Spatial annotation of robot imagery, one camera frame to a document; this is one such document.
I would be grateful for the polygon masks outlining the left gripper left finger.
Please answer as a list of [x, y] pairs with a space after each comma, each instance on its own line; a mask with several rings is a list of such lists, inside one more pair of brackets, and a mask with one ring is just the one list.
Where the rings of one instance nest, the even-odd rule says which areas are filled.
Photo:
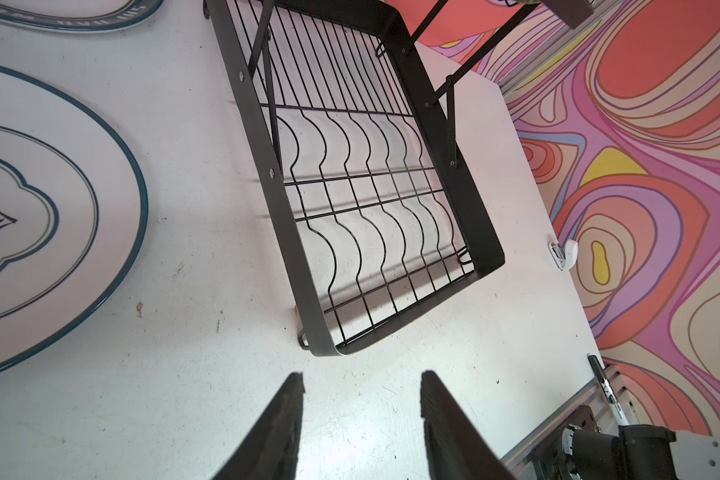
[[304, 392], [303, 374], [289, 374], [213, 479], [294, 479]]

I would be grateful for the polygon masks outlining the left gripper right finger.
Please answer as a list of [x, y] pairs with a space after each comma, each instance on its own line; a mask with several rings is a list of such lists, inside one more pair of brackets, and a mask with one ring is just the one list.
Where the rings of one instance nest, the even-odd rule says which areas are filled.
[[422, 373], [420, 404], [431, 479], [514, 479], [434, 371]]

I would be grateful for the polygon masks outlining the black rimmed lettered plate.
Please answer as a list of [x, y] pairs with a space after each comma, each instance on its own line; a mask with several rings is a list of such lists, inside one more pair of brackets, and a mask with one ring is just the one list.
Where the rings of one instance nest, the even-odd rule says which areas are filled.
[[162, 6], [147, 1], [0, 1], [0, 22], [36, 30], [105, 33], [138, 25]]

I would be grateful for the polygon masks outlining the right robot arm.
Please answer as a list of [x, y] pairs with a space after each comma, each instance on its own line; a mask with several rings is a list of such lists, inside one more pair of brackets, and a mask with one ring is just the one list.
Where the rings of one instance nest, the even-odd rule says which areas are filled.
[[616, 435], [568, 426], [561, 458], [573, 479], [720, 479], [720, 439], [653, 425]]

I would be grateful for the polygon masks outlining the white plate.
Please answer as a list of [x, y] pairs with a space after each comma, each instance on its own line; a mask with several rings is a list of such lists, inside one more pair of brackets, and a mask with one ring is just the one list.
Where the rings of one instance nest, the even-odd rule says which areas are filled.
[[95, 110], [0, 65], [0, 373], [90, 317], [143, 245], [149, 197]]

